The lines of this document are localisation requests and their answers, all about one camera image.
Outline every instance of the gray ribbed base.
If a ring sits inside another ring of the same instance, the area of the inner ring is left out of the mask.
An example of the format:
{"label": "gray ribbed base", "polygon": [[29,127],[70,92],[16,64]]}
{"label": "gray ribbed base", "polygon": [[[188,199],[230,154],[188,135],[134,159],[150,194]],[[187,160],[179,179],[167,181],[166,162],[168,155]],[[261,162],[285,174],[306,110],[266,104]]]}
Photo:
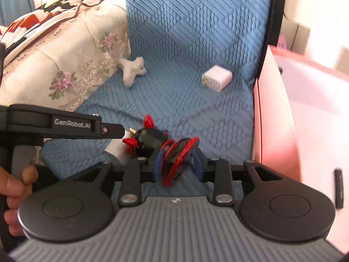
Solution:
{"label": "gray ribbed base", "polygon": [[206,197],[148,197],[140,206],[121,209],[90,239],[30,240],[11,253],[17,262],[335,262],[342,256],[325,240],[285,245],[260,238],[233,209],[214,206]]}

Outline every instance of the metal screw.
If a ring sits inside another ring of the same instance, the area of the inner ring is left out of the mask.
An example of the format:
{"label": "metal screw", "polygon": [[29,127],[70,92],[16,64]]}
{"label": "metal screw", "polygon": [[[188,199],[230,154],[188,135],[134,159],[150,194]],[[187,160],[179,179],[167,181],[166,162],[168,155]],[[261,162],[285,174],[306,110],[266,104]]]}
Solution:
{"label": "metal screw", "polygon": [[137,202],[138,197],[135,194],[125,194],[121,196],[121,202],[132,204]]}
{"label": "metal screw", "polygon": [[229,194],[219,194],[216,196],[216,201],[218,203],[230,203],[233,201],[233,197]]}

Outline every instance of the red spikes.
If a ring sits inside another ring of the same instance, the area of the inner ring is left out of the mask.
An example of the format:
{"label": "red spikes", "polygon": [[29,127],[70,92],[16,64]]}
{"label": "red spikes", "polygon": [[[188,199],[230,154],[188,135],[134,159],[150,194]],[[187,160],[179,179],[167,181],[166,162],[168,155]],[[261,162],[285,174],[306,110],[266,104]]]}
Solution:
{"label": "red spikes", "polygon": [[149,114],[147,114],[144,117],[143,127],[145,129],[153,129],[154,128],[154,121],[153,121],[152,117]]}
{"label": "red spikes", "polygon": [[130,146],[126,146],[126,151],[127,151],[129,154],[133,154],[133,148],[130,147]]}
{"label": "red spikes", "polygon": [[138,140],[137,139],[125,138],[125,139],[123,139],[123,142],[126,145],[128,145],[129,147],[132,147],[132,148],[137,148],[138,147]]}

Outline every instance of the white plush toy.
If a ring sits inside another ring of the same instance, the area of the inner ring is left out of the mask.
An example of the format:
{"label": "white plush toy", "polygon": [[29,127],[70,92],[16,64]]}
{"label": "white plush toy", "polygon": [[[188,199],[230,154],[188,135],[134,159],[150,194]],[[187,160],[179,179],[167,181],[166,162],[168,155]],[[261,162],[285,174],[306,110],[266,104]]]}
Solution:
{"label": "white plush toy", "polygon": [[119,64],[123,70],[123,84],[128,88],[133,85],[134,78],[137,75],[144,75],[147,72],[143,67],[144,59],[142,57],[137,57],[134,61],[121,58]]}

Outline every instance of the red and white blanket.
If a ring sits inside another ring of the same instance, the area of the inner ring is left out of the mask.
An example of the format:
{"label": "red and white blanket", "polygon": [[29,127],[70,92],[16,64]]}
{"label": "red and white blanket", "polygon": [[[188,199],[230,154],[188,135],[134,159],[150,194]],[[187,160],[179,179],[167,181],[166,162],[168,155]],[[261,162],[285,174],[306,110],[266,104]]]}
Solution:
{"label": "red and white blanket", "polygon": [[7,27],[0,25],[0,40],[6,31],[7,31]]}
{"label": "red and white blanket", "polygon": [[15,20],[5,32],[0,32],[0,41],[6,45],[4,67],[61,23],[75,18],[102,1],[104,0],[62,0],[44,10],[35,10]]}

